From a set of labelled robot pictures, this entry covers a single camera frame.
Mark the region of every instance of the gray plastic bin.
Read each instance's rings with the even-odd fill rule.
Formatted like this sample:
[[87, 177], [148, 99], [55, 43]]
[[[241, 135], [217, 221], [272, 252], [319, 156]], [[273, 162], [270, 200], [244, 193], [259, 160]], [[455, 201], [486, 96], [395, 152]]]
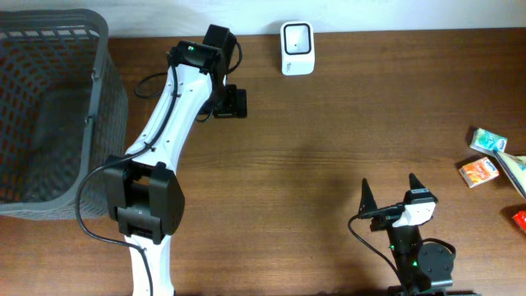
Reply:
[[[96, 12], [0, 12], [0, 215], [72, 219], [79, 182], [124, 149], [127, 96]], [[84, 217], [107, 212], [92, 179]]]

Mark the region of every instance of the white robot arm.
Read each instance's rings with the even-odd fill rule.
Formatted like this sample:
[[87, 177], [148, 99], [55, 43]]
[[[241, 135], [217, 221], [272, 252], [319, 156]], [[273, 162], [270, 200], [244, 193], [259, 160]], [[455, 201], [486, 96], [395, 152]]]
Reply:
[[[225, 85], [236, 45], [239, 48], [228, 29], [211, 25], [203, 44], [181, 41], [172, 48], [159, 102], [126, 152], [137, 156], [104, 170], [109, 215], [118, 222], [126, 242], [140, 247], [145, 255], [146, 262], [130, 247], [134, 296], [175, 295], [169, 269], [170, 243], [185, 203], [175, 177], [179, 155], [198, 114], [247, 116], [246, 91]], [[107, 163], [119, 160], [122, 158], [110, 156]], [[137, 182], [141, 178], [149, 183]]]

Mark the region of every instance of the small package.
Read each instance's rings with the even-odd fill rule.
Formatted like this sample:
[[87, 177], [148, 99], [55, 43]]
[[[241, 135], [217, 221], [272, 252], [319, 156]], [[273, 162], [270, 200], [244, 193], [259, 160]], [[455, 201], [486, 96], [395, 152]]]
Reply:
[[459, 169], [459, 172], [470, 188], [499, 176], [499, 171], [487, 157], [471, 164], [466, 164]]
[[513, 216], [515, 223], [526, 232], [526, 210], [522, 210]]
[[508, 139], [479, 128], [473, 134], [470, 147], [486, 155], [493, 156], [493, 151], [504, 152]]
[[526, 198], [526, 156], [513, 156], [495, 151], [495, 158], [517, 192]]

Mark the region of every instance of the wooden table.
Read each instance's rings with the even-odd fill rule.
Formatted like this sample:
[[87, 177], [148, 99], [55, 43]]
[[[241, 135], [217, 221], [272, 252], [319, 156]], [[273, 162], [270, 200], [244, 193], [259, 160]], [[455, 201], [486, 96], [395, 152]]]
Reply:
[[[457, 173], [482, 157], [468, 147], [473, 127], [526, 154], [525, 30], [318, 34], [315, 71], [291, 77], [279, 69], [279, 36], [239, 40], [244, 59], [229, 81], [247, 89], [248, 118], [195, 124], [182, 152], [187, 208], [171, 262], [179, 294], [364, 295], [397, 284], [347, 220], [362, 178], [387, 206], [402, 200], [411, 172], [440, 200], [421, 231], [457, 247], [454, 287], [526, 294], [526, 235], [510, 218], [523, 199], [506, 177], [468, 189]], [[164, 52], [178, 41], [109, 43], [130, 97], [127, 144], [156, 104], [132, 88], [166, 70]], [[109, 219], [88, 225], [121, 238]], [[385, 232], [356, 228], [389, 253]], [[129, 251], [75, 221], [3, 217], [0, 238], [0, 294], [132, 292]]]

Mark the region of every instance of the table surface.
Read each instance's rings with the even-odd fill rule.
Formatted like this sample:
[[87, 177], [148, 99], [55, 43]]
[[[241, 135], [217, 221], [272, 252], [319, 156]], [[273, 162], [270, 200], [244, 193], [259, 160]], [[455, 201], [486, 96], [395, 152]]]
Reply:
[[[128, 145], [156, 104], [133, 86], [166, 71], [178, 41], [109, 42], [130, 98]], [[523, 199], [504, 176], [468, 189], [457, 172], [482, 157], [468, 147], [474, 127], [526, 154], [525, 30], [317, 34], [308, 76], [281, 74], [279, 36], [239, 41], [244, 59], [229, 82], [247, 89], [248, 118], [195, 124], [179, 163], [178, 294], [364, 295], [397, 284], [347, 221], [362, 178], [387, 206], [402, 200], [411, 172], [440, 201], [421, 232], [457, 247], [455, 289], [526, 293], [526, 235], [511, 219]], [[87, 224], [121, 238], [108, 218]], [[390, 257], [387, 233], [370, 233], [367, 221], [356, 229]], [[0, 237], [0, 294], [132, 293], [129, 251], [88, 238], [74, 220], [2, 217]]]

